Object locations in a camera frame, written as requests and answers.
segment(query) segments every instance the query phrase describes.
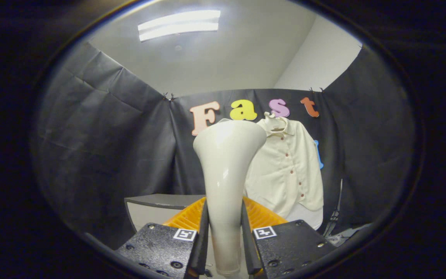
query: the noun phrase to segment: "white vase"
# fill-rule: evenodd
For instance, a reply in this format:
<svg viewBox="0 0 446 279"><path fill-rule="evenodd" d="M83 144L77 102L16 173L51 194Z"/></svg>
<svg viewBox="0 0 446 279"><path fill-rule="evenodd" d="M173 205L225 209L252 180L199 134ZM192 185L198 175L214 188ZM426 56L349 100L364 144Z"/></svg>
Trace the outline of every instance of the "white vase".
<svg viewBox="0 0 446 279"><path fill-rule="evenodd" d="M266 142L254 122L223 119L196 136L194 150L204 173L216 271L234 277L240 271L240 215L245 177Z"/></svg>

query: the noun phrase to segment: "screw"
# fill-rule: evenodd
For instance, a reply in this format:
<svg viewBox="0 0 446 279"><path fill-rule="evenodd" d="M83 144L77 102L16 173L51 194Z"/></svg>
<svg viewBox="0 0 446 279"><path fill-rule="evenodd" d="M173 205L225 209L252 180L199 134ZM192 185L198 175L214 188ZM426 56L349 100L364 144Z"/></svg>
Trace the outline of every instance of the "screw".
<svg viewBox="0 0 446 279"><path fill-rule="evenodd" d="M170 277L170 276L168 275L168 273L164 272L163 270L156 270L156 272L159 273L159 274L161 274L161 275L164 275L164 276L166 276L166 277Z"/></svg>
<svg viewBox="0 0 446 279"><path fill-rule="evenodd" d="M272 261L268 262L268 266L274 268L274 267L277 267L279 263L280 262L278 260L272 260Z"/></svg>
<svg viewBox="0 0 446 279"><path fill-rule="evenodd" d="M182 263L179 263L179 262L172 262L172 267L174 267L176 269L180 269L180 268L183 268L184 265L182 265Z"/></svg>

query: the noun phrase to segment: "cream shirt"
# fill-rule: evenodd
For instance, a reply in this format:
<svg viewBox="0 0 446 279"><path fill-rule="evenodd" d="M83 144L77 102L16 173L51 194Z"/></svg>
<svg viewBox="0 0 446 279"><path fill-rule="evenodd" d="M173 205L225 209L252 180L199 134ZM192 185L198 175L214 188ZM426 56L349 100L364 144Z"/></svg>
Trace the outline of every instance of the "cream shirt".
<svg viewBox="0 0 446 279"><path fill-rule="evenodd" d="M309 211L321 212L322 220L322 179L316 144L301 122L277 119L285 121L282 131L271 131L264 119L257 122L266 131L267 139L249 166L244 195L283 218L299 203Z"/></svg>

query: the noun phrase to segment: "black fabric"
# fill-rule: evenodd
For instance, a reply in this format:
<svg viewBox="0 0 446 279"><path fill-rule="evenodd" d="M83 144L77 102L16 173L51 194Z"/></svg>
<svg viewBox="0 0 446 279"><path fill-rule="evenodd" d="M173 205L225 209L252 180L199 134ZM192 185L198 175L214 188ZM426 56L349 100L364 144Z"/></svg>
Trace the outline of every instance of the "black fabric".
<svg viewBox="0 0 446 279"><path fill-rule="evenodd" d="M300 102L308 97L315 102L317 118L308 115L305 106ZM254 104L258 117L253 122L264 118L264 112L271 111L270 100L283 99L290 110L290 120L300 121L311 137L319 141L319 152L324 167L321 169L324 188L324 222L333 213L340 192L340 178L343 161L338 146L338 135L333 114L329 110L321 93L302 90L227 90L201 93L175 98L170 104L173 131L177 143L175 152L175 176L173 187L179 194L204 194L204 176L199 159L192 147L195 136L193 114L189 111L193 106L217 101L220 109L215 111L215 123L223 118L230 119L231 104L246 99Z"/></svg>
<svg viewBox="0 0 446 279"><path fill-rule="evenodd" d="M46 89L32 138L51 206L75 229L122 245L134 234L124 198L171 191L168 119L156 90L93 46L76 49Z"/></svg>
<svg viewBox="0 0 446 279"><path fill-rule="evenodd" d="M335 119L345 157L335 234L371 222L391 208L412 163L415 123L404 88L366 47L322 97Z"/></svg>

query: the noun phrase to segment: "shirt collar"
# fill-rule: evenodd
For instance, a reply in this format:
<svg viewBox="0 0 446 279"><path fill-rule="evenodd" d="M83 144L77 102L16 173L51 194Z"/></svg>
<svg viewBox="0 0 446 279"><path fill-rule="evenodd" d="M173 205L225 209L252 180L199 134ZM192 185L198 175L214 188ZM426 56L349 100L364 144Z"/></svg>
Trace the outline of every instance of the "shirt collar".
<svg viewBox="0 0 446 279"><path fill-rule="evenodd" d="M259 120L259 122L257 122L257 124L259 124L259 126L261 126L264 131L266 132L266 136L271 136L272 134L276 134L276 133L285 133L285 134L289 134L291 136L295 135L295 131L294 129L289 125L288 119L285 117L277 117L280 118L281 120L285 121L285 128L282 131L271 131L270 129L268 129L266 127L266 123L264 122L264 119Z"/></svg>

